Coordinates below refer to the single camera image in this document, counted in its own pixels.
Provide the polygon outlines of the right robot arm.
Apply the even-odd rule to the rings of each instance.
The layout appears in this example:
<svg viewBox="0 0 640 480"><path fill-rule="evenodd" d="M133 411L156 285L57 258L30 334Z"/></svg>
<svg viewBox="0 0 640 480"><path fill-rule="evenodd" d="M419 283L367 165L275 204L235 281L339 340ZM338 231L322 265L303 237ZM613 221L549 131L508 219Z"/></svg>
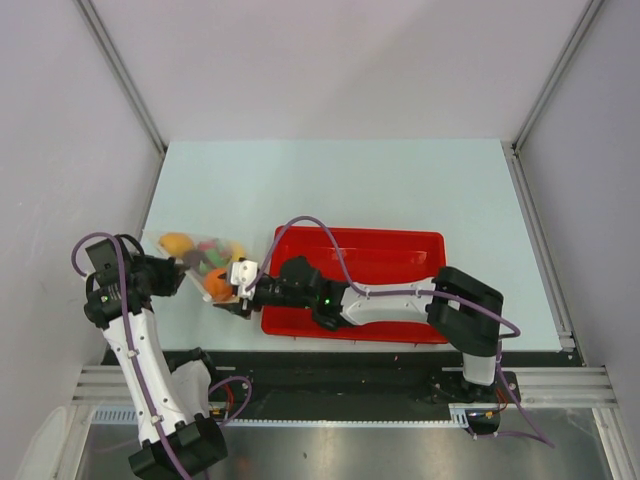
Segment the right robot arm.
<svg viewBox="0 0 640 480"><path fill-rule="evenodd" d="M283 263L278 276L240 259L207 274L213 304L247 318L265 307L307 310L329 331L378 323L427 324L462 355L456 389L461 401L484 401L497 389L503 295L454 267L404 284L366 285L325 277L304 256Z"/></svg>

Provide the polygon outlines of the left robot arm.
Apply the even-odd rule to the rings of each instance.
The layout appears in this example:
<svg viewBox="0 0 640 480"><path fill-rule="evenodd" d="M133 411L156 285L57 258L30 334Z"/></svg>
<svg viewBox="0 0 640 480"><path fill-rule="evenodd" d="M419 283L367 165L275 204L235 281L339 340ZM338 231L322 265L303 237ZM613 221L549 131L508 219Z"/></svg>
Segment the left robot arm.
<svg viewBox="0 0 640 480"><path fill-rule="evenodd" d="M153 297L170 297L187 266L144 252L128 234L96 232L74 247L93 271L85 275L84 313L96 326L124 374L138 425L140 449L129 458L140 479L191 479L228 455L209 411L220 374L196 348L170 365L160 346Z"/></svg>

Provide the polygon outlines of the fake dark purple fruit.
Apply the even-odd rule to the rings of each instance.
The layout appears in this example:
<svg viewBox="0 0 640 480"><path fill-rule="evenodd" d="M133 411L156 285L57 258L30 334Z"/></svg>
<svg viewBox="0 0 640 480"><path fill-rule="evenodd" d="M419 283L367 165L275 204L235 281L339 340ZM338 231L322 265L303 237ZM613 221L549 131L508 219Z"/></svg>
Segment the fake dark purple fruit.
<svg viewBox="0 0 640 480"><path fill-rule="evenodd" d="M190 268L196 269L203 260L203 252L198 249L192 249L183 254L182 262Z"/></svg>

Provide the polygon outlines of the fake yellow mango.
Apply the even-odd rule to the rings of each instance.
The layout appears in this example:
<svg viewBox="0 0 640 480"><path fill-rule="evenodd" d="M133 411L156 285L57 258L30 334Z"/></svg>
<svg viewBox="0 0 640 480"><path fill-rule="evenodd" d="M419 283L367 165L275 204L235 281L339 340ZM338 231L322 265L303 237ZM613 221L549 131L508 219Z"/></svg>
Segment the fake yellow mango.
<svg viewBox="0 0 640 480"><path fill-rule="evenodd" d="M180 232L163 234L158 240L158 245L170 256L176 258L182 258L195 248L193 240L188 235Z"/></svg>

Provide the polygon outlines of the clear zip top bag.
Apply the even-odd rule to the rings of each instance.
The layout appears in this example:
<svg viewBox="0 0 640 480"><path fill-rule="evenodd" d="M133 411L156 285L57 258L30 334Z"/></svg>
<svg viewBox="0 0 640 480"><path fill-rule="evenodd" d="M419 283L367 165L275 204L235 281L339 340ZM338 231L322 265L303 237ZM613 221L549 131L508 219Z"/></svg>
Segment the clear zip top bag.
<svg viewBox="0 0 640 480"><path fill-rule="evenodd" d="M224 276L233 262L249 258L241 243L178 231L145 230L143 239L160 256L173 257L187 267L186 276L200 291L204 301L213 304L237 301Z"/></svg>

